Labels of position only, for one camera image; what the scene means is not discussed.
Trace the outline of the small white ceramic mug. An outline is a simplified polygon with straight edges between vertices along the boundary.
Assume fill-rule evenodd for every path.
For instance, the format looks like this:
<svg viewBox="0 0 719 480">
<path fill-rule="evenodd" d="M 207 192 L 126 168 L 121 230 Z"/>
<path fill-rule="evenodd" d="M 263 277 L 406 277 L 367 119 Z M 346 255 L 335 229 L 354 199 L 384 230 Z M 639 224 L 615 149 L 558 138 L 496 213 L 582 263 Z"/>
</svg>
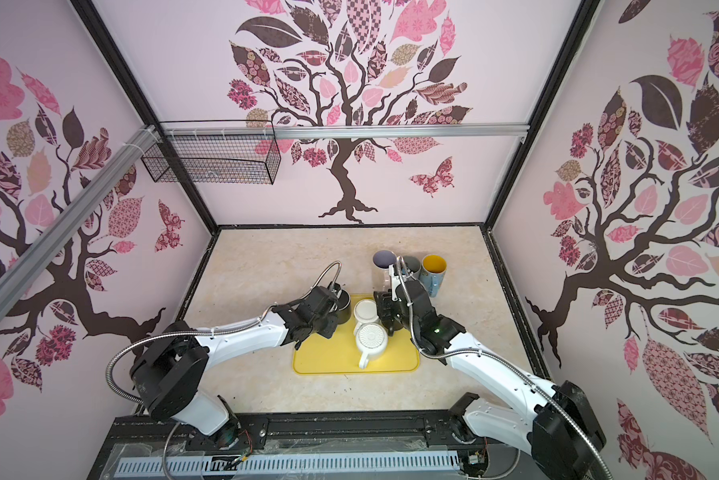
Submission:
<svg viewBox="0 0 719 480">
<path fill-rule="evenodd" d="M 378 324 L 379 314 L 377 314 L 377 303 L 371 299 L 359 300 L 354 306 L 353 316 L 356 322 L 354 334 L 357 334 L 365 325 Z"/>
</svg>

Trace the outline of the grey ceramic mug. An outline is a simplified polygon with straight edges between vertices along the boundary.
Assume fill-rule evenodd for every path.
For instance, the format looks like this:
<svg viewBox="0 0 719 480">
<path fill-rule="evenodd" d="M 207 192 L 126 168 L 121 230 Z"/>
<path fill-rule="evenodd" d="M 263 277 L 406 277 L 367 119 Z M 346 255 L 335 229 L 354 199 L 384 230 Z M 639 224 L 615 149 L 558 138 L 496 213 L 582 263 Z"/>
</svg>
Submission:
<svg viewBox="0 0 719 480">
<path fill-rule="evenodd" d="M 419 279 L 419 274 L 421 274 L 421 261 L 415 256 L 403 256 L 403 271 L 405 271 L 407 278 Z"/>
</svg>

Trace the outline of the pink iridescent mug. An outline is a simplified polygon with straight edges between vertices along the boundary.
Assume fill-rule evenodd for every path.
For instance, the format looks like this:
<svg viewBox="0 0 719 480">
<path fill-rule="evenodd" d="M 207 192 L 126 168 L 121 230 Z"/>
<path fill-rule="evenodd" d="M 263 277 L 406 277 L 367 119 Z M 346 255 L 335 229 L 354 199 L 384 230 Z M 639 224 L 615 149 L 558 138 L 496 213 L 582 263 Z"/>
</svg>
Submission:
<svg viewBox="0 0 719 480">
<path fill-rule="evenodd" d="M 395 265 L 395 260 L 397 260 L 397 255 L 393 251 L 379 250 L 373 254 L 373 269 L 371 270 L 373 292 L 385 292 L 391 289 L 389 268 Z"/>
</svg>

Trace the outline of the blue butterfly mug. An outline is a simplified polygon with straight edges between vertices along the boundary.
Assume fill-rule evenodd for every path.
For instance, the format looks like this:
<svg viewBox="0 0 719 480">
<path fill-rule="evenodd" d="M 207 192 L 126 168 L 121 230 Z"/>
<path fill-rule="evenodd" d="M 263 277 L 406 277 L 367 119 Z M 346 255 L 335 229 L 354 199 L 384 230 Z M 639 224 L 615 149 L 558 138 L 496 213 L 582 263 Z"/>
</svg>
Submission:
<svg viewBox="0 0 719 480">
<path fill-rule="evenodd" d="M 435 298 L 439 293 L 441 284 L 443 284 L 443 278 L 445 278 L 445 272 L 447 272 L 447 261 L 445 261 L 445 258 L 439 255 L 429 254 L 421 260 L 419 282 L 423 284 L 429 297 Z"/>
</svg>

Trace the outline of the black ceramic mug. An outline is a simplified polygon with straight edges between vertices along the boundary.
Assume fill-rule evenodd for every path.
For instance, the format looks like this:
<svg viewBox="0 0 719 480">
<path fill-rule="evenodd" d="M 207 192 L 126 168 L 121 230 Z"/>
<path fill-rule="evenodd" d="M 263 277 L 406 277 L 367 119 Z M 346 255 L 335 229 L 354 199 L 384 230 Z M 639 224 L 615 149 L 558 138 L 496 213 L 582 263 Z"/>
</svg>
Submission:
<svg viewBox="0 0 719 480">
<path fill-rule="evenodd" d="M 338 304 L 336 310 L 337 324 L 346 324 L 351 319 L 352 313 L 353 309 L 351 295 L 347 291 L 342 290 L 338 295 Z"/>
</svg>

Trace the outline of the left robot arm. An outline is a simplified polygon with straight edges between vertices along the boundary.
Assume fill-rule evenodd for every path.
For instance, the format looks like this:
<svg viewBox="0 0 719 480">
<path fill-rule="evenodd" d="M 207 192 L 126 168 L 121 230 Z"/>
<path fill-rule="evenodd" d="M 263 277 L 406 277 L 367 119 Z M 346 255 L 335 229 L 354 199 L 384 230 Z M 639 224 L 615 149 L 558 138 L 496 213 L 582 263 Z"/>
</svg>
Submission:
<svg viewBox="0 0 719 480">
<path fill-rule="evenodd" d="M 226 400 L 200 388 L 206 371 L 259 350 L 298 349 L 314 334 L 330 339 L 348 321 L 350 306 L 350 294 L 334 284 L 274 306 L 262 320 L 204 330 L 181 321 L 145 348 L 131 368 L 131 380 L 153 420 L 187 424 L 206 437 L 235 436 L 241 424 Z"/>
</svg>

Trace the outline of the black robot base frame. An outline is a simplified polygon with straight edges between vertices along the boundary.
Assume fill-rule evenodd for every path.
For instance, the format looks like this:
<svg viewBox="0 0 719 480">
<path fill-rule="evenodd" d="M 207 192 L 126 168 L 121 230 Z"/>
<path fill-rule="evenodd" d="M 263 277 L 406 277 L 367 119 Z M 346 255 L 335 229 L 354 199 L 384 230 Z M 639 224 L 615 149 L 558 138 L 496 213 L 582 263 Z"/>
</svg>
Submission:
<svg viewBox="0 0 719 480">
<path fill-rule="evenodd" d="M 289 455 L 313 453 L 451 451 L 458 472 L 236 475 L 200 479 L 541 479 L 531 457 L 493 437 L 463 440 L 447 410 L 318 413 L 241 413 L 244 433 L 235 448 L 219 450 L 193 427 L 175 428 L 145 415 L 114 420 L 88 473 L 114 479 L 122 458 L 179 456 Z"/>
</svg>

